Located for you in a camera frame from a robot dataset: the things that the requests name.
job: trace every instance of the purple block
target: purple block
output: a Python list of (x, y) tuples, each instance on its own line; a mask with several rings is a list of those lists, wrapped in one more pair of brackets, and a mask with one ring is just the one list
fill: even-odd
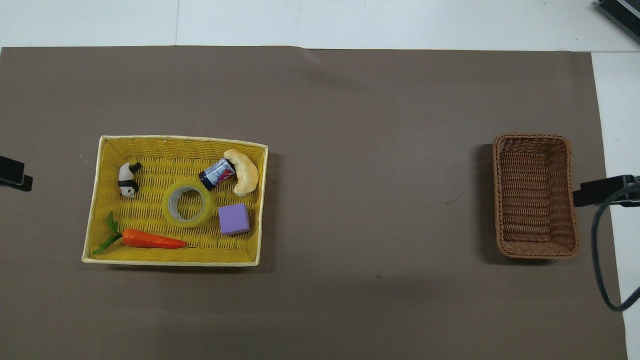
[(224, 235), (241, 234), (251, 230), (249, 209), (244, 204), (218, 208), (218, 216), (220, 217), (220, 230)]

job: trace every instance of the brown wicker basket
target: brown wicker basket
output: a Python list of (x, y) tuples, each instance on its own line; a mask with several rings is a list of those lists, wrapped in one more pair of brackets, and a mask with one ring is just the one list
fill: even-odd
[(493, 142), (495, 232), (511, 258), (570, 258), (578, 250), (571, 145), (559, 135), (504, 134)]

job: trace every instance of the yellow basket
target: yellow basket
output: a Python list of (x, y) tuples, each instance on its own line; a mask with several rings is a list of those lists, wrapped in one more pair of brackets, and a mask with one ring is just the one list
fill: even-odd
[[(244, 197), (233, 193), (237, 179), (223, 181), (211, 193), (215, 211), (199, 227), (175, 227), (162, 212), (162, 196), (173, 183), (182, 179), (198, 181), (198, 174), (223, 157), (229, 149), (246, 154), (256, 164), (260, 178), (256, 190)], [(186, 136), (102, 136), (95, 168), (95, 184), (82, 261), (126, 265), (181, 266), (255, 266), (260, 261), (262, 206), (267, 170), (265, 145), (215, 138)], [(140, 191), (134, 199), (120, 195), (118, 172), (127, 162), (140, 162), (142, 169), (134, 180)], [(226, 236), (220, 232), (218, 207), (244, 203), (249, 209), (251, 231)], [(199, 197), (182, 196), (179, 206), (186, 218), (195, 216), (201, 206)], [(111, 234), (106, 219), (113, 211), (119, 230), (133, 228), (186, 241), (181, 249), (139, 249), (120, 240), (102, 254), (93, 255), (99, 244)]]

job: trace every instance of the panda figurine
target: panda figurine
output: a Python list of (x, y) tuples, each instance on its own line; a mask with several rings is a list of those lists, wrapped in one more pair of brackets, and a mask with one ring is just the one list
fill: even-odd
[(133, 181), (133, 174), (137, 173), (142, 168), (141, 163), (125, 163), (120, 167), (120, 174), (118, 175), (118, 186), (120, 187), (120, 194), (122, 196), (133, 198), (138, 192), (138, 183)]

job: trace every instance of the basket rim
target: basket rim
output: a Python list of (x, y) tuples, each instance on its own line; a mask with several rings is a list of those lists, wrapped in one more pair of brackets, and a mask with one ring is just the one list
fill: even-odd
[[(262, 196), (260, 197), (260, 209), (258, 211), (258, 235), (257, 235), (257, 246), (256, 246), (256, 255), (255, 260), (250, 262), (242, 262), (242, 263), (222, 263), (222, 262), (183, 262), (183, 261), (138, 261), (138, 260), (111, 260), (111, 259), (94, 259), (91, 258), (90, 254), (90, 234), (92, 230), (92, 218), (93, 218), (93, 209), (97, 200), (97, 189), (98, 189), (98, 180), (99, 180), (99, 169), (100, 163), (102, 161), (102, 150), (104, 148), (104, 144), (108, 140), (119, 140), (119, 139), (160, 139), (160, 140), (184, 140), (184, 141), (196, 141), (196, 142), (225, 142), (225, 143), (234, 143), (234, 144), (242, 144), (255, 146), (264, 150), (264, 161), (262, 164), (262, 175), (261, 177), (264, 179), (262, 181), (262, 185), (260, 187)], [(262, 247), (262, 214), (264, 211), (264, 190), (266, 187), (266, 176), (267, 176), (267, 162), (269, 156), (269, 147), (267, 145), (255, 142), (247, 142), (244, 140), (232, 140), (232, 139), (221, 139), (221, 138), (207, 138), (203, 136), (182, 136), (182, 135), (101, 135), (98, 142), (98, 155), (97, 161), (95, 163), (95, 177), (93, 180), (93, 194), (91, 198), (91, 205), (89, 208), (89, 219), (86, 228), (86, 234), (84, 236), (84, 249), (82, 255), (83, 263), (100, 263), (100, 264), (114, 264), (114, 265), (157, 265), (157, 266), (257, 266), (260, 263), (260, 250)]]
[[(572, 231), (575, 239), (574, 248), (566, 253), (566, 254), (558, 254), (558, 255), (538, 255), (538, 254), (523, 254), (519, 252), (511, 252), (504, 247), (505, 240), (502, 238), (502, 176), (501, 176), (501, 167), (500, 167), (500, 154), (502, 153), (502, 144), (507, 139), (512, 138), (526, 138), (526, 139), (555, 139), (559, 140), (563, 143), (566, 149), (566, 169), (567, 169), (567, 183), (568, 183), (568, 200), (571, 204), (570, 206), (570, 219), (572, 225)], [(545, 133), (503, 133), (498, 135), (493, 141), (493, 197), (494, 197), (494, 208), (495, 208), (495, 237), (496, 243), (498, 245), (498, 249), (500, 252), (509, 257), (509, 258), (527, 258), (527, 259), (569, 259), (574, 257), (578, 249), (580, 248), (580, 241), (578, 238), (578, 230), (577, 223), (575, 217), (575, 207), (573, 206), (573, 196), (572, 194), (572, 186), (573, 186), (573, 171), (572, 171), (572, 148), (569, 140), (562, 136), (556, 134), (545, 134)]]

